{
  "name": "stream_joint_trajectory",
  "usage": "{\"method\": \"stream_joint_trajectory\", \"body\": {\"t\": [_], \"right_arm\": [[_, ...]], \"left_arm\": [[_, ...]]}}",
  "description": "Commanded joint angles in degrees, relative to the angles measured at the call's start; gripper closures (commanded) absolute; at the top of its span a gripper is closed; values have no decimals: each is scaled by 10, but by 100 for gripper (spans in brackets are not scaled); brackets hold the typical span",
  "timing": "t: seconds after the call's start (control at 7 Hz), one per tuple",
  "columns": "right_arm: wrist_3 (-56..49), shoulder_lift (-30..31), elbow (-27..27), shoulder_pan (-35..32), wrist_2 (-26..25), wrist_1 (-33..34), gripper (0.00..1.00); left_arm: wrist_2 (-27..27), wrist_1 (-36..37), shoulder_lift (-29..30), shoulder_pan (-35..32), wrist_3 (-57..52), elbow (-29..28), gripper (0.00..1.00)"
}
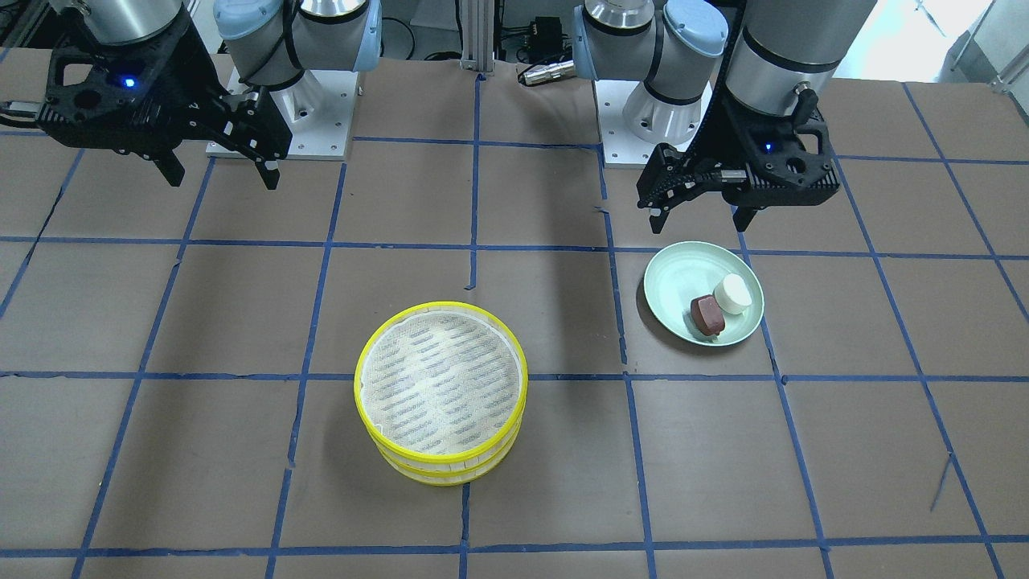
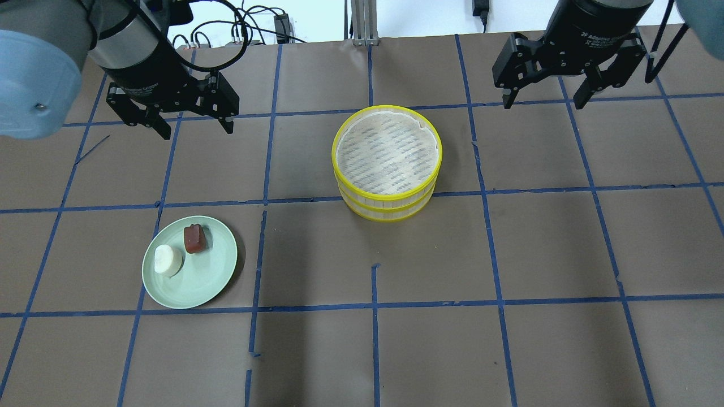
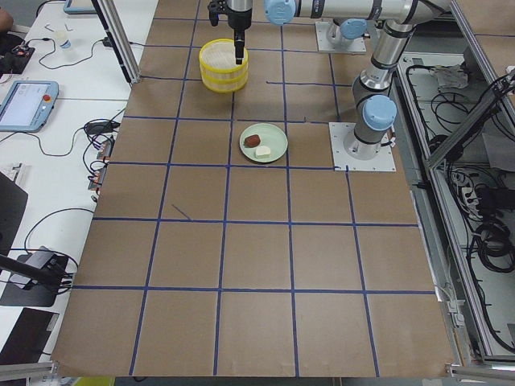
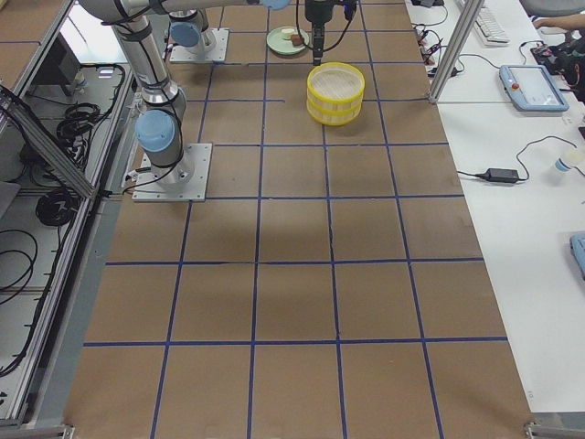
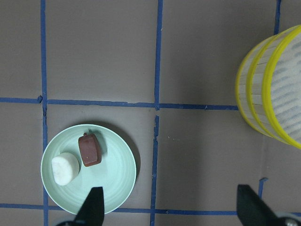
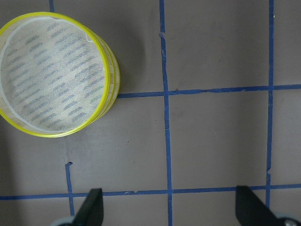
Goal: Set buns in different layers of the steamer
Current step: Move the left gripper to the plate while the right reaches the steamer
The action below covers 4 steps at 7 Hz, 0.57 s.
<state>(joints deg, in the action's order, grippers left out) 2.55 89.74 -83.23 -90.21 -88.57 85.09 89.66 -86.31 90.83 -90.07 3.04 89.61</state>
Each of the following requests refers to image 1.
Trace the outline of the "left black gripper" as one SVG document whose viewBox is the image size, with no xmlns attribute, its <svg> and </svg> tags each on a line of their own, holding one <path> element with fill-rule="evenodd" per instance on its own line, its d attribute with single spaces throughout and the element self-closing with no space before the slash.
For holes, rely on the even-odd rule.
<svg viewBox="0 0 1029 579">
<path fill-rule="evenodd" d="M 818 92 L 800 89 L 783 117 L 752 110 L 728 89 L 713 99 L 705 121 L 680 153 L 655 146 L 637 181 L 637 206 L 654 236 L 672 209 L 705 193 L 735 206 L 732 223 L 745 233 L 768 207 L 817 206 L 837 194 L 830 139 Z"/>
</svg>

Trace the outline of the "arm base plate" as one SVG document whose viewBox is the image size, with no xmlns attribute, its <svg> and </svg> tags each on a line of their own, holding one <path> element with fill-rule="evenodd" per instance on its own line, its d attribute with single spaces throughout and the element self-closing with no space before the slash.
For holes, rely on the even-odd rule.
<svg viewBox="0 0 1029 579">
<path fill-rule="evenodd" d="M 293 133 L 283 160 L 344 161 L 360 92 L 355 71 L 306 71 L 293 87 L 272 92 L 286 124 Z"/>
<path fill-rule="evenodd" d="M 658 143 L 687 150 L 712 98 L 710 82 L 691 104 L 659 100 L 643 82 L 598 80 L 594 88 L 604 162 L 622 169 L 643 168 Z"/>
</svg>

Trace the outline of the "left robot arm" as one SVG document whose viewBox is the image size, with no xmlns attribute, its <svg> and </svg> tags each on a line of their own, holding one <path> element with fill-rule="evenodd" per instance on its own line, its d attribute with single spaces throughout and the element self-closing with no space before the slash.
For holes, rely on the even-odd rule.
<svg viewBox="0 0 1029 579">
<path fill-rule="evenodd" d="M 814 207 L 839 179 L 819 101 L 871 1 L 584 1 L 572 59 L 592 81 L 631 81 L 622 120 L 653 144 L 636 188 L 651 231 L 720 193 L 743 233 L 770 207 Z"/>
</svg>

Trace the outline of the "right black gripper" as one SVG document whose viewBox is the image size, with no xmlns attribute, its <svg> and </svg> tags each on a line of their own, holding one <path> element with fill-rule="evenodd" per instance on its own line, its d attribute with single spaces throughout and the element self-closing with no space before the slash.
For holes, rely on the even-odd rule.
<svg viewBox="0 0 1029 579">
<path fill-rule="evenodd" d="M 149 155 L 170 187 L 185 168 L 184 140 L 215 142 L 254 160 L 267 190 L 293 135 L 268 89 L 232 94 L 219 81 L 192 21 L 173 21 L 128 45 L 88 44 L 84 25 L 54 50 L 36 125 L 66 146 Z"/>
</svg>

